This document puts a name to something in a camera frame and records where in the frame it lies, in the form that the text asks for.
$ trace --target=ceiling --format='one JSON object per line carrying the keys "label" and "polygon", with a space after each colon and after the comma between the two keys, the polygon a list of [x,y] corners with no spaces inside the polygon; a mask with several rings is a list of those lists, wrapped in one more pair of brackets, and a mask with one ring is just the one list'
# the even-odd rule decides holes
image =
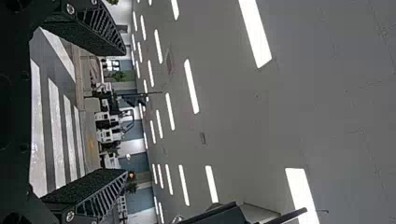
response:
{"label": "ceiling", "polygon": [[[148,91],[163,91],[150,97],[144,128],[149,161],[162,167],[164,189],[155,185],[154,191],[165,222],[210,206],[206,165],[213,168],[221,203],[289,212],[294,205],[285,168],[304,168],[316,208],[329,211],[318,213],[320,223],[396,220],[396,13],[389,10],[395,2],[257,0],[273,57],[257,68],[238,0],[180,0],[177,21],[171,1],[153,0],[152,6],[148,0],[133,1],[138,21],[134,37],[143,56],[137,87],[143,91],[145,79]],[[171,49],[171,75],[165,63],[159,64],[155,29],[163,57]],[[186,59],[197,114],[191,107]],[[205,133],[204,145],[200,133]],[[165,164],[174,195],[169,194]],[[180,164],[190,206],[183,197]]]}

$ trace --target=floor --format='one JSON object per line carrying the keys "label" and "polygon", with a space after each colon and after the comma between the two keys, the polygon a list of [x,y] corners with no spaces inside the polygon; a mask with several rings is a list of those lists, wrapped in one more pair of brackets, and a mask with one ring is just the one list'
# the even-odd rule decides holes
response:
{"label": "floor", "polygon": [[30,41],[32,156],[30,182],[42,196],[86,174],[71,44],[37,29]]}

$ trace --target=white ceiling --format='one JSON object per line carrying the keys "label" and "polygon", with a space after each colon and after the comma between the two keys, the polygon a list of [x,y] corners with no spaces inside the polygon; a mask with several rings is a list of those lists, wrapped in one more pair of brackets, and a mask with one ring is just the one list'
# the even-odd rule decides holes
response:
{"label": "white ceiling", "polygon": [[[165,222],[211,204],[205,165],[213,168],[221,203],[293,210],[285,168],[305,168],[320,223],[393,223],[396,219],[396,2],[258,0],[274,59],[257,69],[237,0],[134,2],[144,15],[135,34],[149,91],[171,94],[171,131],[164,94],[150,98],[145,130],[149,160],[169,164],[174,195],[155,186]],[[172,48],[175,72],[159,65]],[[192,113],[183,63],[190,59],[200,112]],[[153,145],[149,121],[162,114],[163,139]],[[200,133],[207,144],[203,146]],[[190,195],[184,204],[177,166]]]}

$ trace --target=rectangular ceiling light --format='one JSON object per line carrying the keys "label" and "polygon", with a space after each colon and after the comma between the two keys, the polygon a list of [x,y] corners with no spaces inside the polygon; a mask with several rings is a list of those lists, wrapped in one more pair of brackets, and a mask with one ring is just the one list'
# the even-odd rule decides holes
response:
{"label": "rectangular ceiling light", "polygon": [[143,136],[145,138],[145,147],[146,147],[146,149],[149,149],[148,138],[146,136],[146,133],[143,133]]}
{"label": "rectangular ceiling light", "polygon": [[136,67],[137,78],[140,78],[140,68],[139,68],[139,62],[138,61],[136,61],[135,67]]}
{"label": "rectangular ceiling light", "polygon": [[163,172],[161,171],[161,165],[157,164],[158,167],[158,176],[160,177],[160,185],[161,188],[163,189]]}
{"label": "rectangular ceiling light", "polygon": [[134,42],[134,34],[132,34],[132,44],[134,45],[134,50],[136,50],[136,43]]}
{"label": "rectangular ceiling light", "polygon": [[155,184],[158,184],[158,181],[157,181],[157,171],[156,171],[156,169],[155,169],[154,163],[151,164],[151,168],[152,168],[152,174],[154,175],[154,183],[155,183]]}
{"label": "rectangular ceiling light", "polygon": [[158,204],[157,204],[157,197],[154,196],[154,204],[155,204],[155,213],[158,215]]}
{"label": "rectangular ceiling light", "polygon": [[143,39],[146,40],[146,26],[145,26],[145,18],[143,18],[143,15],[140,16],[140,23],[142,24]]}
{"label": "rectangular ceiling light", "polygon": [[137,42],[137,50],[139,51],[139,60],[142,63],[143,62],[143,56],[142,56],[142,48],[140,47],[140,42]]}
{"label": "rectangular ceiling light", "polygon": [[148,93],[148,83],[146,82],[145,79],[143,79],[143,88],[145,89],[145,93]]}
{"label": "rectangular ceiling light", "polygon": [[218,203],[219,197],[218,197],[218,191],[216,190],[215,177],[213,176],[212,167],[207,165],[205,169],[206,169],[207,183],[209,185],[209,190],[210,190],[210,197],[212,198],[212,203]]}
{"label": "rectangular ceiling light", "polygon": [[189,193],[187,192],[186,177],[184,176],[183,166],[178,166],[178,171],[180,173],[181,187],[183,188],[184,202],[187,206],[190,206]]}
{"label": "rectangular ceiling light", "polygon": [[177,0],[172,0],[172,9],[174,11],[175,21],[177,21],[178,14],[179,14]]}
{"label": "rectangular ceiling light", "polygon": [[159,207],[160,207],[160,217],[161,217],[161,223],[165,223],[165,221],[163,220],[163,205],[161,203],[159,203]]}
{"label": "rectangular ceiling light", "polygon": [[298,217],[300,224],[319,224],[317,209],[315,208],[305,170],[286,168],[285,171],[295,209],[305,207],[308,210],[307,213]]}
{"label": "rectangular ceiling light", "polygon": [[157,46],[158,62],[163,63],[163,50],[161,49],[160,36],[158,30],[154,31],[155,44]]}
{"label": "rectangular ceiling light", "polygon": [[151,87],[154,87],[154,76],[152,75],[152,67],[150,60],[148,60],[148,74],[149,74],[149,82],[151,84]]}
{"label": "rectangular ceiling light", "polygon": [[167,179],[168,179],[169,193],[171,195],[173,195],[172,178],[171,178],[171,173],[169,172],[168,164],[165,164],[165,171],[166,171],[166,176],[167,176]]}
{"label": "rectangular ceiling light", "polygon": [[143,118],[143,108],[142,108],[142,104],[139,103],[139,112],[140,112],[140,118]]}
{"label": "rectangular ceiling light", "polygon": [[272,59],[256,0],[239,0],[247,35],[258,68]]}
{"label": "rectangular ceiling light", "polygon": [[171,123],[171,130],[175,130],[175,120],[173,117],[173,108],[171,103],[171,97],[169,96],[169,92],[165,94],[166,99],[166,106],[168,107],[168,114],[169,114],[169,122]]}
{"label": "rectangular ceiling light", "polygon": [[152,122],[152,120],[149,122],[149,126],[151,127],[152,143],[156,144],[157,140],[155,138],[154,122]]}
{"label": "rectangular ceiling light", "polygon": [[134,14],[134,30],[137,32],[137,20],[136,20],[136,14]]}
{"label": "rectangular ceiling light", "polygon": [[189,85],[192,111],[194,112],[194,114],[198,114],[199,105],[198,105],[197,94],[195,91],[194,79],[192,78],[190,60],[186,60],[186,62],[184,62],[184,69],[186,70],[187,84]]}
{"label": "rectangular ceiling light", "polygon": [[160,134],[160,138],[163,138],[163,126],[161,125],[161,116],[160,116],[160,111],[157,110],[155,111],[157,115],[157,122],[158,122],[158,133]]}

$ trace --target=air vent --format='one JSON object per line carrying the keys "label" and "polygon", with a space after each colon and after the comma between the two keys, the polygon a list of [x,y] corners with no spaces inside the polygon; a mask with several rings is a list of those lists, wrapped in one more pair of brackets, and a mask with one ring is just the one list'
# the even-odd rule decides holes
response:
{"label": "air vent", "polygon": [[201,144],[206,145],[205,133],[199,133],[199,137],[201,138]]}
{"label": "air vent", "polygon": [[166,51],[165,62],[166,62],[166,68],[167,68],[168,76],[170,76],[170,75],[172,75],[172,73],[174,71],[173,59],[172,59],[172,50],[170,48],[168,49],[168,51]]}

